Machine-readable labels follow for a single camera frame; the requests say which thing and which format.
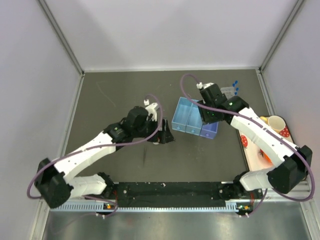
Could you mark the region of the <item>clear test tube rack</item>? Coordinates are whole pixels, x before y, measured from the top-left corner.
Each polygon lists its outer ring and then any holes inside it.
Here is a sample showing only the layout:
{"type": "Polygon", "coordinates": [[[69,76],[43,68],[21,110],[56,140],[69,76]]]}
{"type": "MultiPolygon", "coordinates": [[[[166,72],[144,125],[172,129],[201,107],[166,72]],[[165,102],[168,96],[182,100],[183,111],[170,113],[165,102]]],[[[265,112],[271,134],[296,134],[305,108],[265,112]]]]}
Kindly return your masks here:
{"type": "Polygon", "coordinates": [[[222,87],[222,88],[220,89],[220,91],[226,96],[227,99],[230,99],[230,98],[232,98],[233,96],[235,96],[234,93],[237,92],[237,91],[236,91],[236,88],[233,87],[233,86],[230,86],[230,87],[222,87]]]}

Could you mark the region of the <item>purple drawer box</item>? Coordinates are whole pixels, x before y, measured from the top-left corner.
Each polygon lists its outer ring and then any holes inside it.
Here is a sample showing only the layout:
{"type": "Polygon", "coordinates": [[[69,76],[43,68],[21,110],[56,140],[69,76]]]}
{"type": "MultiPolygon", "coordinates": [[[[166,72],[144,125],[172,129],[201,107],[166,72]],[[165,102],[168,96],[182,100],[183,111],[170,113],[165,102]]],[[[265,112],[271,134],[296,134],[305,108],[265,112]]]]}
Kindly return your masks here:
{"type": "Polygon", "coordinates": [[[203,138],[213,140],[217,135],[218,126],[219,126],[218,122],[203,124],[199,135],[203,138]]]}

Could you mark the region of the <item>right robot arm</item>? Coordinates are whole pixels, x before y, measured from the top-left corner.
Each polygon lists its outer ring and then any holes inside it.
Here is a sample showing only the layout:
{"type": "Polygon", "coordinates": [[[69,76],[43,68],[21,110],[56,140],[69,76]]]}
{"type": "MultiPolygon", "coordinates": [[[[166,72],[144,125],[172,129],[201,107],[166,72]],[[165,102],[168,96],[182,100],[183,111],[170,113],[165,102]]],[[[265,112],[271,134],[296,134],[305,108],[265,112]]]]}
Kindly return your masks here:
{"type": "Polygon", "coordinates": [[[261,149],[273,164],[270,168],[241,174],[239,182],[233,185],[237,197],[245,198],[253,190],[268,188],[287,194],[307,177],[313,155],[308,146],[298,147],[281,137],[241,97],[227,98],[217,84],[196,86],[202,96],[199,103],[205,106],[199,109],[202,120],[227,122],[261,149]]]}

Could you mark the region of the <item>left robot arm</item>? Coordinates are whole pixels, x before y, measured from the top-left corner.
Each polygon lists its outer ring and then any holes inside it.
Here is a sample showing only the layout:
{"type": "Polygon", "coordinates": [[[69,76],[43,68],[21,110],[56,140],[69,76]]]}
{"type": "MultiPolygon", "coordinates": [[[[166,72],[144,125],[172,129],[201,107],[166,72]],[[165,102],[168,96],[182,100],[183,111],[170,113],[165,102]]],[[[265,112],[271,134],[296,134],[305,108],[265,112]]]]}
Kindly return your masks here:
{"type": "Polygon", "coordinates": [[[71,198],[96,195],[109,198],[114,183],[104,172],[79,177],[78,174],[101,158],[113,154],[134,139],[144,139],[154,144],[174,141],[168,121],[158,119],[158,104],[136,106],[121,121],[110,124],[94,139],[69,153],[62,160],[43,159],[37,168],[34,186],[52,209],[71,198]]]}

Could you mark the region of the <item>light blue drawer box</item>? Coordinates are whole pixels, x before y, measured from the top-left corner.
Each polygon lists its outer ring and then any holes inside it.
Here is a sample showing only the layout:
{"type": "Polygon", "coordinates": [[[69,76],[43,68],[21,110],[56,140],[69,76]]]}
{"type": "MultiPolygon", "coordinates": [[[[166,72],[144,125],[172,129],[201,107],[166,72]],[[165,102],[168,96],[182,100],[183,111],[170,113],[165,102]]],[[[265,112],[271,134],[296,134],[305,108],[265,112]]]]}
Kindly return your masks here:
{"type": "Polygon", "coordinates": [[[192,102],[185,97],[180,97],[177,103],[171,126],[175,131],[185,132],[191,112],[192,102]]]}

